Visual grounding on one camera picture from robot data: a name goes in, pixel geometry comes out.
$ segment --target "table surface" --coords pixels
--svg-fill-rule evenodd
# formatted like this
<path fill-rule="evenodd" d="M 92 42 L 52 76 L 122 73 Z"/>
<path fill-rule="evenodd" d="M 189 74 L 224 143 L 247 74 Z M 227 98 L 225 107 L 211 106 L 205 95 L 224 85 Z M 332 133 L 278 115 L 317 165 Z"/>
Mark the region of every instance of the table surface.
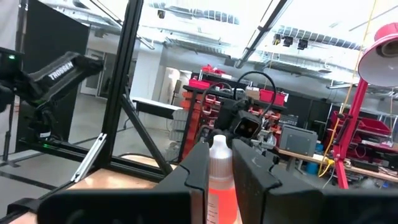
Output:
<path fill-rule="evenodd" d="M 322 161 L 323 160 L 323 156 L 318 155 L 318 154 L 314 154 L 312 157 L 310 156 L 304 156 L 301 154 L 297 154 L 294 152 L 290 152 L 290 151 L 286 151 L 283 149 L 279 149 L 276 148 L 276 150 L 286 156 L 291 156 L 291 157 L 295 157 L 297 159 L 301 159 L 303 161 L 308 161 L 308 162 L 316 162 L 316 163 L 323 163 L 323 164 L 327 164 L 327 162 Z M 370 176 L 370 177 L 374 177 L 374 178 L 378 178 L 378 179 L 382 179 L 382 180 L 388 180 L 391 182 L 398 182 L 398 177 L 394 177 L 392 175 L 388 175 L 388 174 L 383 174 L 381 172 L 373 172 L 370 170 L 366 170 L 366 169 L 360 169 L 357 167 L 345 167 L 346 170 L 351 171 L 351 172 L 355 172 L 358 174 L 362 174 L 362 175 L 366 175 L 366 176 Z"/>
<path fill-rule="evenodd" d="M 127 155 L 123 156 L 123 158 L 157 167 L 156 161 L 148 157 Z M 155 185 L 155 182 L 100 169 L 69 189 L 151 189 Z M 10 222 L 10 224 L 36 224 L 36 214 L 27 212 Z"/>
<path fill-rule="evenodd" d="M 140 102 L 140 103 L 146 103 L 148 105 L 159 106 L 161 108 L 167 108 L 167 109 L 170 109 L 170 110 L 182 110 L 182 107 L 179 107 L 179 106 L 168 105 L 167 103 L 161 103 L 161 102 L 158 102 L 158 101 L 148 100 L 148 99 L 141 98 L 141 97 L 132 97 L 131 101 Z"/>

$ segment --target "orange liquid bottle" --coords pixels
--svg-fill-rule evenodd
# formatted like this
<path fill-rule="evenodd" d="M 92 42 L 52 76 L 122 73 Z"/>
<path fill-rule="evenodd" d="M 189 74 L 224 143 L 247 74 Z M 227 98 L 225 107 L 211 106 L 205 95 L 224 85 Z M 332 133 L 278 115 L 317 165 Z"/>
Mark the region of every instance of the orange liquid bottle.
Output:
<path fill-rule="evenodd" d="M 232 170 L 232 150 L 223 135 L 216 135 L 210 148 L 207 224 L 233 224 L 238 216 Z"/>

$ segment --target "red desk lamp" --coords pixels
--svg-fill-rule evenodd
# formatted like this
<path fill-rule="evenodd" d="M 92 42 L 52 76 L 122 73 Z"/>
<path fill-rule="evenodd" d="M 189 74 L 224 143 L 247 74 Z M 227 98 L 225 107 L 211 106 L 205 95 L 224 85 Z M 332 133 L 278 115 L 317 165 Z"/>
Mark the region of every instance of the red desk lamp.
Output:
<path fill-rule="evenodd" d="M 343 162 L 357 128 L 358 116 L 368 84 L 383 87 L 398 86 L 398 22 L 381 27 L 376 32 L 374 40 L 375 43 L 366 49 L 359 61 L 358 73 L 361 78 L 341 134 L 333 145 L 336 174 L 341 189 L 348 189 Z"/>

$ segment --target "bottle label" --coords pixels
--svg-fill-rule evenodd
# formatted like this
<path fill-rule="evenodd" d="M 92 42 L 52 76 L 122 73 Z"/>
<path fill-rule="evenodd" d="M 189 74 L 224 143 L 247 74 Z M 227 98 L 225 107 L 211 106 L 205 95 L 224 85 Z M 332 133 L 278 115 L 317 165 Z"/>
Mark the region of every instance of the bottle label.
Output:
<path fill-rule="evenodd" d="M 207 224 L 218 224 L 218 195 L 215 194 L 208 195 Z"/>

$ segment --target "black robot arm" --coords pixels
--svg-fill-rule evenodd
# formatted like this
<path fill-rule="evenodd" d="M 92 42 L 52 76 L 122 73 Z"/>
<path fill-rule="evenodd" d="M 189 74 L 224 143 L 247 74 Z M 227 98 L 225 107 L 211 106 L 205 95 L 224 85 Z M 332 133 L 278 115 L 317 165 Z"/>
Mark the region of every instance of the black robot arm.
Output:
<path fill-rule="evenodd" d="M 67 52 L 35 73 L 17 72 L 6 85 L 31 106 L 38 108 L 58 101 L 85 78 L 97 75 L 103 62 L 74 52 Z"/>

